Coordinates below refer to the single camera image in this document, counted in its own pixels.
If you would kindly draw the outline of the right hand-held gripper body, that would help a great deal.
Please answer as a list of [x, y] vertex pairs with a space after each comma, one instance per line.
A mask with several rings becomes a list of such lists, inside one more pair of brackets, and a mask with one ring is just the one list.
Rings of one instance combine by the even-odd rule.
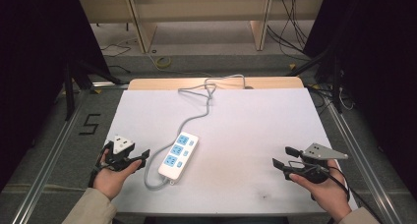
[[328, 178], [329, 160], [348, 158], [346, 153], [333, 150], [315, 142], [305, 150], [300, 151], [302, 154], [298, 158], [301, 159], [301, 167], [296, 167], [295, 161], [289, 161], [287, 166], [289, 171], [283, 172], [286, 180], [290, 179], [290, 174], [297, 174], [314, 184], [320, 184]]

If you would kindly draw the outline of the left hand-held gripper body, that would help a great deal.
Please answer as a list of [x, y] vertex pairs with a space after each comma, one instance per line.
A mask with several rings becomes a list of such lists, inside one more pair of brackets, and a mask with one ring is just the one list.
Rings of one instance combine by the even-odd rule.
[[129, 167], [134, 161], [142, 157], [130, 158], [130, 152], [135, 148], [135, 143], [124, 137], [116, 135], [114, 140], [109, 140], [103, 147], [97, 160], [97, 170], [108, 168], [112, 171], [122, 171]]

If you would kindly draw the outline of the person's left hand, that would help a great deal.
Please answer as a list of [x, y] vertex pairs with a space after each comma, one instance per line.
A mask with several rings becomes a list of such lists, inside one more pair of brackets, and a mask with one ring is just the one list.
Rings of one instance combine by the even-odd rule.
[[104, 194], [109, 200], [113, 200], [121, 192], [127, 178], [134, 174], [141, 165], [142, 161], [137, 160], [122, 171], [103, 168], [96, 175], [92, 187]]

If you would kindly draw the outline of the person's right hand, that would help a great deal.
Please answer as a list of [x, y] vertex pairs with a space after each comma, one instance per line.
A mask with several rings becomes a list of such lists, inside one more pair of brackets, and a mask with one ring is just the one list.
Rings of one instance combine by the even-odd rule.
[[297, 174], [290, 174], [289, 177], [294, 183], [308, 190], [336, 224], [352, 211], [345, 190], [334, 180], [327, 179], [320, 184], [314, 184]]

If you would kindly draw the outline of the white power strip blue sockets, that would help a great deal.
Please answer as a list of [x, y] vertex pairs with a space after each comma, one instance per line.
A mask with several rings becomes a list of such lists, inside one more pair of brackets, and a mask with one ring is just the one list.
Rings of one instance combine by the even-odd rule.
[[168, 181], [170, 185], [177, 183], [183, 175], [200, 138], [181, 132], [158, 167], [158, 174]]

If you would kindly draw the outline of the light wooden table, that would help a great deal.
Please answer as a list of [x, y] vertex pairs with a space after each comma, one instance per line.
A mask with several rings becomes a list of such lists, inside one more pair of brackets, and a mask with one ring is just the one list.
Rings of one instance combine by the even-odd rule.
[[216, 84], [220, 89], [265, 89], [303, 88], [297, 77], [223, 77], [223, 78], [176, 78], [176, 79], [134, 79], [128, 90], [176, 90], [178, 88], [202, 87]]

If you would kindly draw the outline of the black metal stand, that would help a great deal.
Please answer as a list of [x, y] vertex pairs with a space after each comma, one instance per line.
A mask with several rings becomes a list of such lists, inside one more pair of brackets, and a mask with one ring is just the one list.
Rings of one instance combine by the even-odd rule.
[[73, 81], [76, 82], [80, 89], [91, 89], [92, 81], [89, 78], [89, 74], [95, 74], [116, 85], [127, 84], [127, 82], [123, 82], [122, 80], [113, 77], [109, 71], [101, 70], [83, 60], [68, 62], [63, 68], [63, 74], [67, 104], [66, 120], [69, 120], [72, 117], [76, 109]]
[[333, 50], [325, 50], [318, 56], [309, 60], [301, 67], [292, 70], [287, 77], [296, 77], [303, 72], [316, 67], [315, 81], [318, 84], [331, 81], [331, 102], [338, 113], [342, 112], [340, 95], [341, 79], [341, 62]]

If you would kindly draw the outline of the yellow tape roll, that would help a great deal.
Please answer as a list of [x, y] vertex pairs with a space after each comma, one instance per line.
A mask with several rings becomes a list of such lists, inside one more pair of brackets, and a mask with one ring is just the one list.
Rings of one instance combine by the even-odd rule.
[[170, 57], [159, 57], [155, 60], [155, 66], [158, 69], [164, 70], [171, 65], [171, 62], [172, 62], [172, 60], [171, 60]]

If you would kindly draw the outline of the black curtain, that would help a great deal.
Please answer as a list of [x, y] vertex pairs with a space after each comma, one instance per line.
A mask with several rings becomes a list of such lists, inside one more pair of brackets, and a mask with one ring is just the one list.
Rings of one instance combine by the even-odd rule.
[[0, 0], [0, 192], [84, 63], [109, 72], [80, 0]]
[[342, 84], [417, 199], [417, 0], [324, 0], [305, 52], [336, 47]]

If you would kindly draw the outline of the aluminium floor rail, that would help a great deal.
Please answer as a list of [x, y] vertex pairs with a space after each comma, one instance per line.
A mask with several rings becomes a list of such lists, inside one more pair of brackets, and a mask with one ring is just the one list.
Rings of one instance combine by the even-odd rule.
[[60, 224], [65, 219], [87, 187], [124, 89], [102, 84], [81, 90], [72, 116], [61, 109], [53, 112], [4, 190], [19, 201], [4, 224]]
[[360, 147], [359, 141], [353, 134], [345, 117], [340, 114], [332, 102], [325, 100], [328, 105], [327, 111], [341, 133], [344, 143], [349, 151], [349, 156], [355, 161], [357, 169], [367, 185], [369, 198], [362, 196], [363, 204], [368, 204], [368, 208], [380, 218], [383, 224], [403, 224], [399, 213], [394, 207], [394, 202], [380, 181], [371, 162], [367, 160], [365, 152]]

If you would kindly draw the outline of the wooden shelf frame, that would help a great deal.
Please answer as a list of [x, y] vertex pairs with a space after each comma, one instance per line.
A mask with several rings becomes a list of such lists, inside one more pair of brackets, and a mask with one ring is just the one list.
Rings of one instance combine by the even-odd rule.
[[149, 52], [159, 23], [248, 21], [255, 47], [264, 49], [267, 22], [284, 20], [291, 8], [298, 20], [313, 20], [324, 0], [80, 0], [92, 24], [131, 23], [139, 46]]

